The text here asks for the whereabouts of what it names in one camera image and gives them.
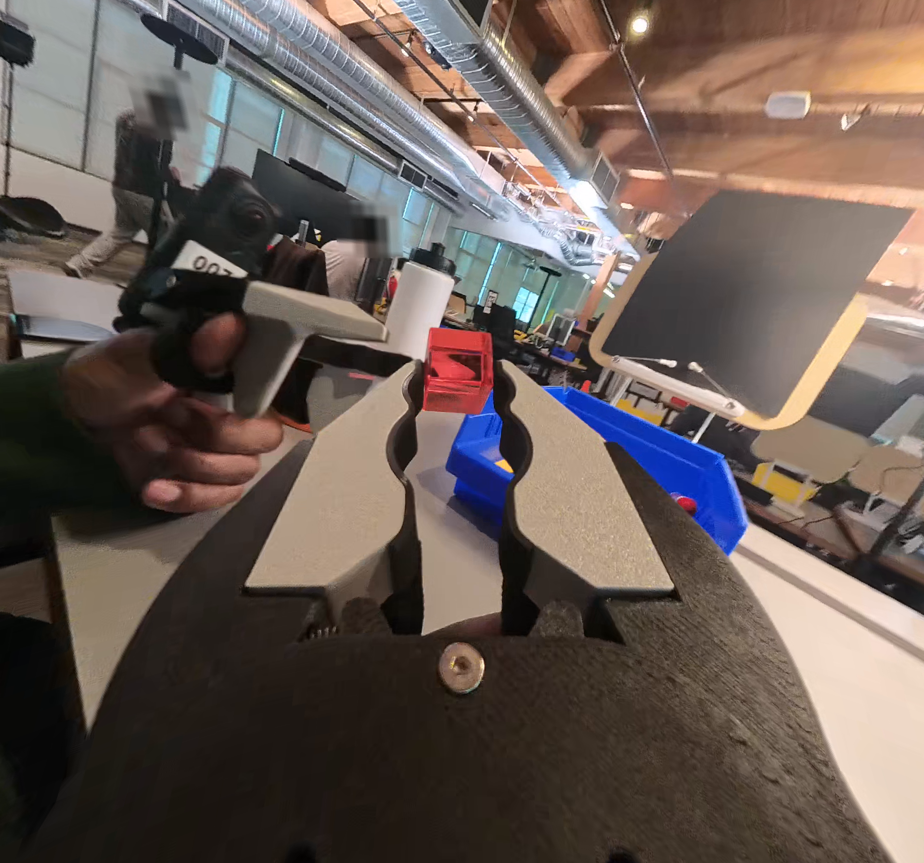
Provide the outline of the black floor lamp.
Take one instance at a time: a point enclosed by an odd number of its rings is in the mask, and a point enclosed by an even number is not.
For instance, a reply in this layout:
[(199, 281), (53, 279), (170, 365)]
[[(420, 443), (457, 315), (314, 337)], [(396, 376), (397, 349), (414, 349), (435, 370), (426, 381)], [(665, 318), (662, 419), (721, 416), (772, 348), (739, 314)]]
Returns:
[(172, 160), (178, 133), (187, 131), (193, 110), (191, 95), (185, 87), (184, 62), (191, 59), (207, 66), (217, 64), (217, 55), (203, 41), (188, 31), (185, 23), (170, 22), (159, 15), (143, 14), (141, 23), (157, 40), (172, 49), (172, 69), (150, 74), (142, 79), (132, 101), (136, 118), (144, 130), (158, 141), (158, 188), (153, 208), (148, 242), (154, 247), (163, 227), (164, 209), (174, 186)]

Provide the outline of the white squeeze bottle black cap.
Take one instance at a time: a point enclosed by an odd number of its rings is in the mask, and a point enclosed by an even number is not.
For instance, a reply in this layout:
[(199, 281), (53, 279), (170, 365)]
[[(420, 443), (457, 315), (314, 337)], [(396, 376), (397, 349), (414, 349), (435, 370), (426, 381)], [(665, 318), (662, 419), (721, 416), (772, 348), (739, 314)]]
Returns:
[(445, 245), (418, 247), (399, 270), (385, 325), (389, 352), (425, 361), (433, 328), (439, 328), (456, 286), (456, 263)]

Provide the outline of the blue plastic bin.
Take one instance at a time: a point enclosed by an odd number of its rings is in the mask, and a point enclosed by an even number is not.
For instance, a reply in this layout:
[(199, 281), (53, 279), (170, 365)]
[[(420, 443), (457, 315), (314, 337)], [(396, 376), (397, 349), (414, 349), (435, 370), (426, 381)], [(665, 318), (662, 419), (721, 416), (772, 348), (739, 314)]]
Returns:
[[(670, 495), (692, 500), (696, 522), (726, 555), (734, 552), (748, 520), (732, 471), (720, 453), (574, 388), (545, 390), (605, 441), (625, 449)], [(495, 527), (502, 522), (512, 479), (500, 453), (501, 433), (502, 419), (489, 395), (481, 413), (463, 419), (445, 464), (456, 480), (456, 497)]]

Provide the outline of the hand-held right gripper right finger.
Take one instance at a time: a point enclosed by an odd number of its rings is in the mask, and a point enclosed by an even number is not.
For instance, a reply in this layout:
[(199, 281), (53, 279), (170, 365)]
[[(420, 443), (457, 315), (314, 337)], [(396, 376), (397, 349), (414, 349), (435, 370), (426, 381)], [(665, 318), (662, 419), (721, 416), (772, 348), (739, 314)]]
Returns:
[(512, 469), (499, 539), (502, 614), (555, 602), (581, 615), (675, 585), (603, 437), (508, 361), (495, 365), (500, 453)]

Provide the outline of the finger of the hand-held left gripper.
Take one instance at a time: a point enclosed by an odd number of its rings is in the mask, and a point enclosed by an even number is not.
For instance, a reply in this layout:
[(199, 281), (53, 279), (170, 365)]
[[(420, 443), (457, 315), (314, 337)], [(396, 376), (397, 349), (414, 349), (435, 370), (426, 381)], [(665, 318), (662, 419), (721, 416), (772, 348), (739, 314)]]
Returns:
[(230, 410), (238, 418), (260, 418), (268, 410), (307, 338), (388, 338), (384, 323), (349, 301), (277, 284), (248, 284), (241, 312), (246, 334), (230, 371)]
[(413, 412), (415, 389), (409, 386), (419, 376), (418, 365), (404, 365), (391, 376), (322, 365), (307, 388), (309, 429), (320, 432), (346, 415), (350, 426), (393, 430)]

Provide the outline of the person's left hand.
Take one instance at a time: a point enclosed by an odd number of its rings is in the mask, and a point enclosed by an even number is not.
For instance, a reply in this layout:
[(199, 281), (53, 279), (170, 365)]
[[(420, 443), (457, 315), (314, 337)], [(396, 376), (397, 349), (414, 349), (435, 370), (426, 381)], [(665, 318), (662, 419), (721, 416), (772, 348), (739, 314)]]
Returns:
[(135, 329), (75, 351), (61, 375), (68, 412), (148, 508), (185, 515), (230, 506), (282, 445), (283, 426), (238, 418), (163, 382), (156, 336)]

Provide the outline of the black computer monitor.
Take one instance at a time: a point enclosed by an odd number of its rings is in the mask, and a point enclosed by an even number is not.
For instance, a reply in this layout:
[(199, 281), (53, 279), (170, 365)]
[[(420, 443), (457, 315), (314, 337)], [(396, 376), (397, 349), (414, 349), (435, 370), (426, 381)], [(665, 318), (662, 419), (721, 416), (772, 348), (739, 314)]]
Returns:
[(295, 237), (306, 222), (311, 245), (352, 241), (373, 256), (399, 255), (398, 223), (385, 206), (331, 188), (264, 150), (257, 151), (251, 179), (275, 210), (279, 233)]

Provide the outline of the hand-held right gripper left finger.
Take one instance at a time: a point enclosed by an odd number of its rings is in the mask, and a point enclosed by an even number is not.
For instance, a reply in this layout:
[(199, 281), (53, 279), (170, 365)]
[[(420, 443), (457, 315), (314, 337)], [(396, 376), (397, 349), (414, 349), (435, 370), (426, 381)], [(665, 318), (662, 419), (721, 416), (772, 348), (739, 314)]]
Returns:
[(316, 435), (245, 583), (341, 612), (354, 599), (416, 598), (422, 568), (414, 491), (423, 366), (409, 362)]

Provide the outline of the person's left forearm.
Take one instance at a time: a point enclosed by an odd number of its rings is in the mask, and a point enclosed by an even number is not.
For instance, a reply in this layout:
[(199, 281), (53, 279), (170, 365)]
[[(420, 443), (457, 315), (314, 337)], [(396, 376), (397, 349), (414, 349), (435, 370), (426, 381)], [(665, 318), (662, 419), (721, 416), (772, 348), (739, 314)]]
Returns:
[(75, 439), (61, 375), (75, 348), (2, 364), (1, 565), (44, 554), (50, 516), (65, 499), (64, 465)]

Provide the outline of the silver ceiling duct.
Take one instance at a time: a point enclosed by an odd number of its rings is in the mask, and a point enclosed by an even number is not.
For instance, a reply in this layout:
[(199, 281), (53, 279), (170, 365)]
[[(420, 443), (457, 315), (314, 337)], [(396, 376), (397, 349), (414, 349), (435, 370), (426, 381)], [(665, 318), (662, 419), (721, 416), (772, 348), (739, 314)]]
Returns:
[(494, 0), (392, 1), (577, 205), (614, 233), (613, 196), (593, 179), (612, 166), (579, 143), (528, 66), (504, 45), (491, 16)]
[(488, 179), (491, 167), (305, 0), (176, 0), (290, 80), (390, 141), (483, 213), (517, 212), (542, 231), (565, 214), (528, 210)]

